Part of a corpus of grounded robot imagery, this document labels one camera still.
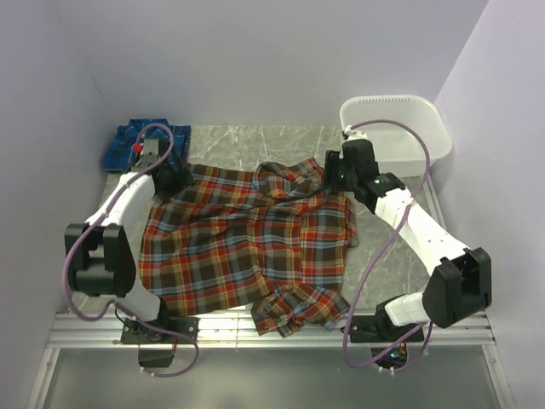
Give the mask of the red brown plaid shirt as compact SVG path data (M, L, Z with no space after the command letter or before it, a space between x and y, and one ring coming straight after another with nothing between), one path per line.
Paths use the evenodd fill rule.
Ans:
M189 171L194 184L150 210L143 285L175 316L247 305L261 335L333 327L349 309L341 288L358 233L351 200L323 187L316 160Z

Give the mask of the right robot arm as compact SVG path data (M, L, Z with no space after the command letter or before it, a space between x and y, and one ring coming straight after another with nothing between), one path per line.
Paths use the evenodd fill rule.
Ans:
M397 176L380 172L371 141L347 141L341 151L328 151L323 183L333 192L353 193L415 252L429 275L424 290L376 306L370 329L379 341L426 322L448 328L491 305L490 255L451 236Z

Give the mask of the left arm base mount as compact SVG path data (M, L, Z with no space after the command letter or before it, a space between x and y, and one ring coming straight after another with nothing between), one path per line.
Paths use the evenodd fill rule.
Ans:
M151 328L152 323L126 319L123 323L120 343L122 345L190 344L197 340L199 318L171 318L166 328Z

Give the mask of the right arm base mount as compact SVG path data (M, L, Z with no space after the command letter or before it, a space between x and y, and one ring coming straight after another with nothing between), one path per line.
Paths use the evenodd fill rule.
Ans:
M386 315L356 315L348 337L351 343L394 343L415 328L417 324L395 326Z

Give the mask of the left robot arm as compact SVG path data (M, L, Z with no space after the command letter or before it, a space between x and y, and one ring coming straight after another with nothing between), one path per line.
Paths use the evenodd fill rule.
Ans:
M192 174L184 163L164 162L146 173L124 173L92 216L66 228L62 285L73 314L93 322L100 320L113 305L130 319L142 321L141 332L151 342L161 343L169 337L172 323L166 303L141 283L129 233L152 199L164 203L193 184ZM74 304L73 292L104 297L106 304L97 315L85 314Z

